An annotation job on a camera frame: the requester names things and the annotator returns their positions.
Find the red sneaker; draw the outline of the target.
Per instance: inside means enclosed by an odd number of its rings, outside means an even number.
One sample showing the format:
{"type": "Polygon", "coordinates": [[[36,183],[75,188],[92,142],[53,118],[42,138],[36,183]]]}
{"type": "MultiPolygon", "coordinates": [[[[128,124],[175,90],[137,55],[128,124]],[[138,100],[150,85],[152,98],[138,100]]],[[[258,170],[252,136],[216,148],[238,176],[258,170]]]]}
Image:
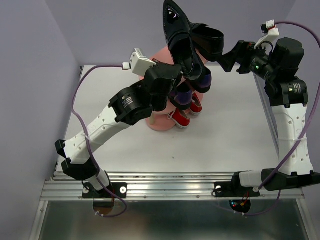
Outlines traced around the red sneaker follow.
{"type": "Polygon", "coordinates": [[[187,116],[187,114],[178,108],[173,110],[167,115],[169,120],[172,120],[175,125],[181,129],[185,129],[190,124],[190,118],[187,116]]]}
{"type": "Polygon", "coordinates": [[[201,101],[196,93],[192,95],[191,105],[189,111],[193,115],[199,115],[203,110],[201,101]]]}

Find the purple loafer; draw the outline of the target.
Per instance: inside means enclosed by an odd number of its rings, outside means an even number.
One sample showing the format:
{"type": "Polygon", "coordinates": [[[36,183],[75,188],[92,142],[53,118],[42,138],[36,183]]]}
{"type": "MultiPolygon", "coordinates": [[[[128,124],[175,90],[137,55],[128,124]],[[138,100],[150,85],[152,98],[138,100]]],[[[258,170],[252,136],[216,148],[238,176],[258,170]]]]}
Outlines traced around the purple loafer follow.
{"type": "Polygon", "coordinates": [[[192,103],[193,92],[188,91],[171,91],[169,101],[179,110],[187,110],[192,103]]]}
{"type": "Polygon", "coordinates": [[[205,94],[211,88],[212,73],[207,67],[205,67],[204,75],[202,78],[199,78],[197,81],[191,81],[189,79],[186,79],[186,82],[198,93],[205,94]]]}

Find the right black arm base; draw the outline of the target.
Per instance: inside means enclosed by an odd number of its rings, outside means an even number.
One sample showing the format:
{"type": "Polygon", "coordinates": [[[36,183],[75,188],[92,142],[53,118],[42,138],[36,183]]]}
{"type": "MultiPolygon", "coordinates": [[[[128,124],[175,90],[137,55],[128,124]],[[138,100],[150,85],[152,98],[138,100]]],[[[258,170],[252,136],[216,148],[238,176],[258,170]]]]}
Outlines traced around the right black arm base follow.
{"type": "Polygon", "coordinates": [[[260,192],[255,192],[253,187],[244,187],[240,182],[240,172],[233,174],[231,181],[220,181],[214,183],[211,192],[217,198],[237,198],[237,197],[259,197],[260,192]]]}

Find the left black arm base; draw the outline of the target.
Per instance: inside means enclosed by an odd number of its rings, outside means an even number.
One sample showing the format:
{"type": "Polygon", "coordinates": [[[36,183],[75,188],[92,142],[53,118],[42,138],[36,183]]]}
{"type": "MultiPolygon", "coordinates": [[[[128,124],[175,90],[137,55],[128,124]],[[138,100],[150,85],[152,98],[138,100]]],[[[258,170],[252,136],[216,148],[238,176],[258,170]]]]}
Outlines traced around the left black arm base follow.
{"type": "MultiPolygon", "coordinates": [[[[122,199],[127,197],[128,184],[126,182],[113,182],[107,188],[122,199]]],[[[111,199],[113,196],[104,189],[97,191],[89,182],[85,182],[81,197],[83,199],[111,199]]]]}

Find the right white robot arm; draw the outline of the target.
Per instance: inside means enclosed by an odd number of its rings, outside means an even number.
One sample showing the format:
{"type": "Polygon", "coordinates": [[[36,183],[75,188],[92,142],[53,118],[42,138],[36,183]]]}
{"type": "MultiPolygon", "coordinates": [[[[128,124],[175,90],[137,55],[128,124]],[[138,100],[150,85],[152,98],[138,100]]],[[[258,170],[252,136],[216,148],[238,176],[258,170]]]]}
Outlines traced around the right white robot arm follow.
{"type": "Polygon", "coordinates": [[[270,54],[254,42],[240,40],[218,60],[226,72],[238,63],[239,74],[253,73],[264,80],[277,127],[278,166],[236,172],[230,182],[235,195],[242,195],[248,188],[278,191],[320,183],[320,175],[309,157],[306,136],[308,88],[296,76],[304,54],[303,45],[287,37],[279,39],[270,54]]]}

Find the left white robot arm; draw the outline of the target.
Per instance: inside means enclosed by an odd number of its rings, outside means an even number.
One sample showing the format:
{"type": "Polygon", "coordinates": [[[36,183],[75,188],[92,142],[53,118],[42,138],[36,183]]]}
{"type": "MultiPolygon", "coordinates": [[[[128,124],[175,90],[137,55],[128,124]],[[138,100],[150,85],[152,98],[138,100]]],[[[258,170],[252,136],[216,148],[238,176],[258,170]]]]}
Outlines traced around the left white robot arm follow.
{"type": "Polygon", "coordinates": [[[119,91],[109,104],[89,124],[81,116],[71,112],[79,120],[82,131],[68,140],[57,140],[55,149],[64,158],[63,172],[78,181],[87,181],[100,197],[113,194],[108,174],[101,169],[93,153],[113,136],[149,118],[153,112],[163,111],[170,92],[182,76],[180,65],[152,62],[143,71],[144,78],[119,91]]]}

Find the black loafer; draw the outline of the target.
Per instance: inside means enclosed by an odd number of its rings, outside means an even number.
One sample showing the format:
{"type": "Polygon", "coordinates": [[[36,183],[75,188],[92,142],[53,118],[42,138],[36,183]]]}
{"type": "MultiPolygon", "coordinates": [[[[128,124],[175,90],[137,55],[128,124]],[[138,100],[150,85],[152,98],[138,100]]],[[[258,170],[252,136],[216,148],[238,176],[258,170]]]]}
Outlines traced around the black loafer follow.
{"type": "Polygon", "coordinates": [[[181,66],[185,78],[198,81],[204,76],[205,67],[193,44],[187,15],[173,0],[165,0],[162,16],[166,44],[174,64],[181,66]]]}
{"type": "Polygon", "coordinates": [[[204,23],[190,23],[194,47],[208,62],[216,62],[223,54],[224,34],[204,23]]]}

